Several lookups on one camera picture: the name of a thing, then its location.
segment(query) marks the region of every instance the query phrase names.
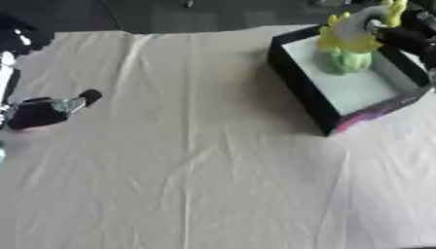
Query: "wrinkled fabric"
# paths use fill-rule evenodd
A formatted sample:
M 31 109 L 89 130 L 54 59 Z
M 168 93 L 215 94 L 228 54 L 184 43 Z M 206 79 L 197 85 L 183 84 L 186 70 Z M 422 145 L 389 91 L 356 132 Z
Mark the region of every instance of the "wrinkled fabric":
M 21 58 L 15 100 L 104 97 L 2 135 L 16 248 L 436 245 L 436 97 L 321 137 L 266 63 L 298 28 L 60 33 Z

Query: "black cable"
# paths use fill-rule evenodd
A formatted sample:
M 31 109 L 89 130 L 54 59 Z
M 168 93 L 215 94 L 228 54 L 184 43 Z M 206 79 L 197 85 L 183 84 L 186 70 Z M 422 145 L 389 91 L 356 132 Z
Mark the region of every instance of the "black cable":
M 120 22 L 120 19 L 117 17 L 117 15 L 112 11 L 110 6 L 106 3 L 104 0 L 95 0 L 97 4 L 99 4 L 104 11 L 107 13 L 107 15 L 114 21 L 114 24 L 117 26 L 118 29 L 125 31 L 123 25 Z

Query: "robotic hand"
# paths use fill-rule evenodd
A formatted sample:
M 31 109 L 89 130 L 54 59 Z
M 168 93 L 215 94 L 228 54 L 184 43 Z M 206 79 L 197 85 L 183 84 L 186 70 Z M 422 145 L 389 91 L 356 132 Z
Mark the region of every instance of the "robotic hand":
M 321 28 L 318 47 L 369 53 L 389 45 L 415 54 L 436 83 L 436 18 L 426 11 L 405 11 L 406 0 L 384 1 L 354 15 L 329 17 Z
M 0 129 L 6 126 L 11 130 L 24 130 L 61 123 L 101 97 L 99 91 L 90 89 L 72 99 L 43 97 L 10 103 L 9 97 L 20 76 L 19 70 L 13 67 L 16 58 L 42 50 L 53 38 L 54 34 L 43 33 L 0 13 Z
M 339 18 L 332 15 L 328 26 L 320 29 L 318 47 L 323 51 L 334 48 L 353 53 L 370 53 L 382 46 L 377 38 L 365 29 L 371 18 L 379 18 L 386 26 L 401 24 L 401 15 L 406 10 L 407 0 L 383 1 L 380 6 L 366 8 L 356 14 L 343 13 Z

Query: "black box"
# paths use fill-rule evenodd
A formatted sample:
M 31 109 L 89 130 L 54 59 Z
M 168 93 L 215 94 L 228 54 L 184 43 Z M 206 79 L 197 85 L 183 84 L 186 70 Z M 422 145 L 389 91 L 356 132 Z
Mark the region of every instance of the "black box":
M 373 53 L 366 72 L 335 73 L 315 45 L 320 27 L 274 37 L 269 63 L 326 135 L 411 105 L 431 89 L 423 68 L 388 46 Z

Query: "black object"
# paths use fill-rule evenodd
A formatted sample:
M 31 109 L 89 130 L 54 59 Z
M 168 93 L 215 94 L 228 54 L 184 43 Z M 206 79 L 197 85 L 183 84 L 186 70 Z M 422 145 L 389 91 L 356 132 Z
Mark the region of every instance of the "black object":
M 67 121 L 73 113 L 90 107 L 102 97 L 101 92 L 89 89 L 73 99 L 39 97 L 13 104 L 14 114 L 6 123 L 11 130 L 55 125 Z
M 273 69 L 285 81 L 287 87 L 303 103 L 308 114 L 318 124 L 324 134 L 329 135 L 341 132 L 360 121 L 375 119 L 411 105 L 431 89 L 426 72 L 410 61 L 400 51 L 389 46 L 384 46 L 380 49 L 380 53 L 417 84 L 417 88 L 399 93 L 393 98 L 368 106 L 362 110 L 341 115 L 299 66 L 299 62 L 283 48 L 285 44 L 317 36 L 319 28 L 320 26 L 314 26 L 274 37 L 268 60 Z
M 95 103 L 98 99 L 100 99 L 103 95 L 96 89 L 89 89 L 82 92 L 79 97 L 85 98 L 86 106 L 90 107 L 93 103 Z
M 28 39 L 30 45 L 25 45 L 21 37 Z M 0 52 L 13 53 L 15 57 L 40 51 L 55 37 L 53 33 L 45 33 L 36 27 L 0 13 Z
M 419 32 L 426 39 L 436 36 L 436 17 L 426 10 L 408 10 L 401 15 L 401 26 Z
M 19 105 L 14 117 L 7 122 L 8 128 L 22 130 L 32 127 L 54 125 L 68 120 L 68 114 L 57 111 L 50 100 L 52 98 L 35 98 Z

